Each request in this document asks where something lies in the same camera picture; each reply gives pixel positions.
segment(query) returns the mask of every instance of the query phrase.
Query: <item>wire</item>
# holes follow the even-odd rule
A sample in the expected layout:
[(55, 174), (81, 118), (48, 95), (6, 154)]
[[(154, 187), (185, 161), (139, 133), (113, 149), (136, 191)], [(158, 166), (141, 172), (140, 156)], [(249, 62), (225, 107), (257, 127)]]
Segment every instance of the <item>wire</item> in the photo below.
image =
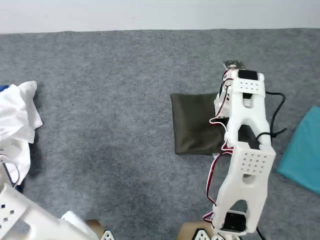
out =
[(16, 168), (16, 171), (18, 173), (18, 178), (17, 178), (16, 182), (14, 184), (12, 184), (12, 187), (15, 188), (17, 186), (17, 184), (19, 183), (19, 181), (20, 181), (20, 171), (19, 171), (18, 165), (15, 162), (13, 162), (12, 160), (10, 160), (10, 158), (5, 154), (0, 153), (0, 158), (1, 157), (5, 157), (6, 158), (6, 160), (0, 159), (1, 163), (13, 164), (15, 166), (15, 168)]
[(263, 234), (260, 232), (259, 228), (256, 227), (256, 232), (259, 234), (259, 237), (262, 239), (262, 240), (266, 240), (265, 236), (263, 236)]
[(207, 218), (210, 217), (212, 214), (214, 214), (213, 211), (205, 214), (205, 215), (202, 217), (203, 221), (205, 221), (205, 222), (207, 222), (207, 223), (210, 223), (210, 224), (212, 225), (212, 220), (211, 220), (211, 219), (207, 219)]
[(285, 103), (286, 101), (286, 96), (282, 93), (282, 92), (271, 92), (271, 91), (265, 91), (266, 94), (269, 95), (279, 95), (282, 96), (282, 100), (280, 102), (280, 104), (278, 105), (278, 107), (275, 109), (272, 118), (271, 118), (271, 122), (270, 122), (270, 132), (261, 132), (256, 139), (259, 140), (259, 137), (262, 135), (270, 135), (271, 138), (276, 138), (279, 134), (282, 134), (284, 131), (287, 130), (287, 128), (285, 127), (284, 129), (274, 132), (274, 125), (275, 125), (275, 119), (276, 116), (279, 112), (279, 110), (281, 109), (282, 105)]
[(213, 173), (214, 173), (214, 169), (215, 169), (215, 166), (216, 166), (216, 163), (218, 161), (218, 159), (220, 158), (221, 155), (224, 155), (224, 154), (230, 154), (232, 155), (232, 152), (230, 151), (224, 151), (224, 152), (221, 152), (219, 153), (219, 155), (217, 155), (214, 160), (212, 161), (212, 164), (211, 164), (211, 167), (210, 167), (210, 170), (209, 170), (209, 175), (208, 175), (208, 179), (206, 181), (206, 186), (205, 186), (205, 194), (206, 194), (206, 197), (210, 200), (210, 202), (212, 202), (215, 206), (217, 206), (217, 203), (215, 200), (213, 200), (210, 196), (209, 196), (209, 189), (210, 189), (210, 184), (211, 184), (211, 179), (212, 179), (212, 176), (213, 176)]
[(228, 88), (230, 87), (230, 85), (227, 85), (226, 88), (225, 88), (225, 95), (224, 95), (224, 98), (223, 98), (223, 101), (222, 101), (222, 104), (217, 112), (217, 114), (213, 117), (213, 118), (210, 118), (209, 122), (211, 124), (213, 124), (213, 120), (215, 120), (219, 115), (220, 113), (222, 112), (222, 109), (224, 108), (225, 106), (225, 103), (226, 103), (226, 100), (227, 100), (227, 96), (228, 96)]
[(222, 237), (222, 238), (223, 238), (223, 240), (226, 240), (226, 239), (225, 239), (225, 237), (224, 237), (224, 236), (222, 236), (220, 233), (218, 233), (218, 235), (219, 235), (220, 237)]

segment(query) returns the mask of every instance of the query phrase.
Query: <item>white cloth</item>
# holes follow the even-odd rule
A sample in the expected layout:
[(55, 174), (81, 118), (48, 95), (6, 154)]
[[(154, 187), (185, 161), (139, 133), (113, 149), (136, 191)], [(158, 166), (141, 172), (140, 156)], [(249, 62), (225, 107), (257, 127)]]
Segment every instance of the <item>white cloth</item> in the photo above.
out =
[[(21, 184), (30, 169), (29, 143), (35, 140), (35, 129), (42, 121), (34, 104), (36, 81), (19, 86), (12, 84), (0, 92), (0, 154), (15, 162), (20, 172)], [(5, 164), (11, 180), (15, 183), (18, 172), (13, 164)]]

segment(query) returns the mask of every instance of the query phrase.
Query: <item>blue towel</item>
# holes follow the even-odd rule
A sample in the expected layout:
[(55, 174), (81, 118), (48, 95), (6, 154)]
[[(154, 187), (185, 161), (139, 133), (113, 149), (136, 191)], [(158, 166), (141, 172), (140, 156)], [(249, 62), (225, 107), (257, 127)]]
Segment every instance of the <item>blue towel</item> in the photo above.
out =
[(7, 89), (8, 87), (9, 87), (9, 85), (0, 85), (0, 92)]
[(312, 107), (296, 128), (277, 172), (320, 194), (320, 108)]

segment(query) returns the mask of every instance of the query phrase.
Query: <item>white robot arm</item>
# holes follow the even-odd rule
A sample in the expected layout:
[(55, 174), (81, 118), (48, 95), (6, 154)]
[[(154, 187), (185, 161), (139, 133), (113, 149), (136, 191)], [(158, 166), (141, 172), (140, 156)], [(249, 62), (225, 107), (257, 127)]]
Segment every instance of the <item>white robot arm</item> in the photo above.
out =
[[(264, 80), (262, 73), (229, 69), (222, 77), (220, 91), (214, 101), (217, 114), (210, 122), (216, 124), (219, 119), (229, 118), (222, 150), (232, 154), (229, 171), (210, 214), (211, 225), (219, 233), (214, 239), (221, 236), (236, 239), (237, 236), (253, 233), (267, 198), (268, 178), (276, 156), (271, 137), (261, 135), (258, 149), (252, 149), (247, 142), (238, 140), (242, 125), (250, 126), (256, 137), (270, 132), (266, 119)], [(246, 201), (246, 212), (230, 210), (239, 200)]]
[[(0, 154), (0, 240), (114, 240), (110, 231), (98, 238), (72, 211), (56, 218), (29, 200), (12, 187), (4, 162), (9, 163), (8, 158)], [(18, 221), (29, 226), (26, 233), (15, 231)]]

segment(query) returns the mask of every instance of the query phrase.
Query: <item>floor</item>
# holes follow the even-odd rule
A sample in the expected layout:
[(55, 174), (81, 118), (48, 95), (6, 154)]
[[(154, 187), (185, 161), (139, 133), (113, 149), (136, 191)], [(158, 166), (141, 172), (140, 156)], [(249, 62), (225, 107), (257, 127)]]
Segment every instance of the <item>floor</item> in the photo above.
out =
[[(24, 194), (57, 217), (73, 210), (98, 219), (118, 240), (174, 239), (211, 209), (212, 157), (175, 155), (170, 93), (217, 92), (228, 59), (264, 73), (266, 89), (287, 96), (274, 130), (288, 130), (273, 142), (260, 229), (268, 239), (316, 239), (320, 196), (276, 168), (303, 115), (320, 106), (320, 29), (0, 35), (0, 83), (37, 81), (44, 122)], [(270, 120), (280, 98), (265, 102)], [(217, 164), (212, 196), (228, 167), (228, 157)]]

